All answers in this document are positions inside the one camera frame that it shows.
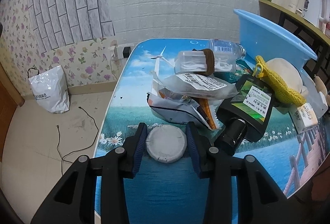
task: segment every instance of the wooden door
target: wooden door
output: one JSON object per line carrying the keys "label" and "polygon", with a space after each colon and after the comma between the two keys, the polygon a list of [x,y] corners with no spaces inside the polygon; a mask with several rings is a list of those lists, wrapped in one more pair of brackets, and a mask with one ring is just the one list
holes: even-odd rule
{"label": "wooden door", "polygon": [[16,108],[17,104],[0,82],[0,162],[9,124]]}

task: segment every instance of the blue table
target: blue table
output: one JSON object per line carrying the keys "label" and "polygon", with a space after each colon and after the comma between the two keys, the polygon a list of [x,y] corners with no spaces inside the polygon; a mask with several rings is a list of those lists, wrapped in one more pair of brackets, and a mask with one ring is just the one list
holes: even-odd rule
{"label": "blue table", "polygon": [[[150,39],[133,50],[109,103],[95,157],[103,156],[134,135],[139,122],[148,131],[168,124],[149,108],[146,93],[152,91],[152,71],[160,79],[174,74],[174,58],[179,51],[207,48],[208,40]],[[163,57],[151,59],[150,55]],[[185,130],[183,125],[175,125]],[[213,142],[218,132],[200,133]],[[243,141],[235,156],[254,155],[289,197],[316,172],[329,153],[324,125],[297,135],[288,114],[275,108],[263,138],[257,143]],[[319,160],[308,163],[308,160]],[[233,223],[237,221],[236,180],[233,178]],[[131,224],[202,223],[208,179],[199,179],[193,171],[188,152],[179,161],[163,164],[144,156],[135,179],[125,179],[125,195]],[[100,178],[97,181],[95,210],[100,214]]]}

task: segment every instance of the brown elastic band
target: brown elastic band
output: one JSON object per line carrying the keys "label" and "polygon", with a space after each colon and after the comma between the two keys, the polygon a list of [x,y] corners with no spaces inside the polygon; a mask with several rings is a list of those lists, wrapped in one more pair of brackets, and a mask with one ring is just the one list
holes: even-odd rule
{"label": "brown elastic band", "polygon": [[195,74],[203,75],[203,76],[210,76],[214,72],[214,54],[211,49],[203,49],[200,50],[205,55],[206,60],[206,71],[196,71]]}

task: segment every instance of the floral wallpaper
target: floral wallpaper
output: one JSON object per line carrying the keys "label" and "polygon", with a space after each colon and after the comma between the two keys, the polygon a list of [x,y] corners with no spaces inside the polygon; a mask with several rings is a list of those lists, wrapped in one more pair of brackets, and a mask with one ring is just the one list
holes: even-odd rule
{"label": "floral wallpaper", "polygon": [[40,53],[32,27],[27,0],[1,0],[0,63],[22,96],[32,94],[27,70],[40,72],[62,65],[68,86],[116,81],[124,60],[113,60],[108,48],[117,45],[115,36],[67,45],[47,53]]}

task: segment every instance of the yellow net sponge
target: yellow net sponge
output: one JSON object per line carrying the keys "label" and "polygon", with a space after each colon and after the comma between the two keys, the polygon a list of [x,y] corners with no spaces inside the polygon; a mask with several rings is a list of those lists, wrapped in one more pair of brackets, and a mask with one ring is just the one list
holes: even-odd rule
{"label": "yellow net sponge", "polygon": [[263,78],[263,81],[268,83],[275,92],[276,98],[284,103],[284,104],[295,104],[297,107],[302,106],[306,103],[306,99],[298,93],[296,90],[289,88],[285,81],[275,72],[270,70],[264,59],[257,55],[255,57],[255,61],[257,65],[255,66],[255,70],[253,76],[256,75],[258,67],[260,68],[260,72],[256,75],[257,78]]}

